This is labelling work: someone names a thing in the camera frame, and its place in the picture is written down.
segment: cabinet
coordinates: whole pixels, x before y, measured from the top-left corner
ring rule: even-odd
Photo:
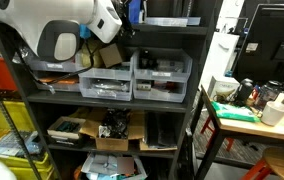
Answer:
[[[176,151],[140,151],[137,146],[130,145],[125,152],[112,152],[127,155],[138,155],[167,159],[169,179],[176,177],[177,161],[180,147],[185,136],[185,129],[191,117],[191,110],[198,83],[205,63],[208,48],[215,29],[222,0],[197,0],[194,5],[193,16],[201,17],[200,26],[196,27],[159,27],[151,25],[134,25],[136,34],[133,38],[116,40],[124,46],[158,47],[183,49],[192,57],[192,72],[188,80],[186,97],[182,103],[147,101],[133,99],[129,102],[111,101],[103,99],[84,98],[77,92],[56,92],[52,95],[48,91],[38,90],[29,73],[22,65],[14,64],[12,57],[14,48],[0,37],[0,50],[9,67],[9,70],[18,86],[22,99],[26,104],[33,124],[50,159],[57,170],[59,179],[71,179],[73,171],[83,163],[87,152],[110,153],[95,149],[94,142],[88,142],[82,148],[63,147],[51,144],[48,140],[47,129],[60,116],[68,115],[78,106],[109,107],[140,109],[150,112],[169,112],[170,117],[176,122],[175,133],[177,136],[178,150]],[[7,28],[7,36],[17,37],[14,30]]]

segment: brown cardboard box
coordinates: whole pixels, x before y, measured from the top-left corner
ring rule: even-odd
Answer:
[[[129,140],[138,140],[144,137],[144,112],[131,111],[128,125],[128,139],[99,138],[99,126],[105,118],[107,111],[104,108],[92,110],[89,118],[80,129],[80,133],[95,138],[96,148],[101,150],[127,151]]]
[[[125,58],[123,48],[117,44],[111,44],[103,49],[100,49],[99,52],[106,68],[120,64]]]

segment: plastic bag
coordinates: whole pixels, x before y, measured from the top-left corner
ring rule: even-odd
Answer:
[[[260,122],[260,119],[254,113],[245,107],[235,107],[227,104],[212,102],[212,106],[219,118],[235,119],[240,121]]]

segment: white storage container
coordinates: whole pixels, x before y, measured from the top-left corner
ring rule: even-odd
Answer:
[[[131,101],[132,99],[132,80],[129,81],[130,89],[129,92],[120,91],[108,91],[103,90],[102,92],[97,89],[92,89],[91,85],[95,79],[80,77],[80,91],[83,97],[89,98],[100,98],[100,99],[112,99],[120,101]]]
[[[54,72],[75,72],[74,60],[69,60],[62,63],[49,63],[39,59],[28,60],[27,64],[34,71],[54,71]]]
[[[180,61],[184,63],[182,73],[162,72],[148,69],[139,69],[139,59],[134,58],[134,77],[135,79],[171,81],[186,83],[191,74],[192,58],[182,49],[163,49],[163,48],[143,48],[148,51],[150,56],[155,59],[167,59],[170,61]]]
[[[133,51],[133,49],[126,48],[126,53],[133,54],[130,58],[130,70],[114,70],[114,69],[104,69],[104,68],[92,68],[89,71],[79,74],[80,77],[87,78],[99,78],[99,79],[116,79],[123,81],[130,81],[133,73],[133,62],[138,59],[138,51]],[[81,52],[78,52],[75,56],[76,70],[84,69],[82,65]]]
[[[35,83],[38,89],[50,90],[49,86]],[[55,91],[69,91],[69,92],[80,92],[80,84],[52,84]]]
[[[168,101],[168,102],[183,102],[185,97],[187,83],[177,83],[176,93],[167,93],[159,90],[151,89],[151,91],[141,91],[137,90],[137,81],[133,82],[133,92],[135,99],[146,99],[146,100],[156,100],[156,101]]]

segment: black monitor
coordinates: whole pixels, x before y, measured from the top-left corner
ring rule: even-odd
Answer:
[[[249,33],[233,66],[238,81],[284,82],[284,5],[257,7]]]

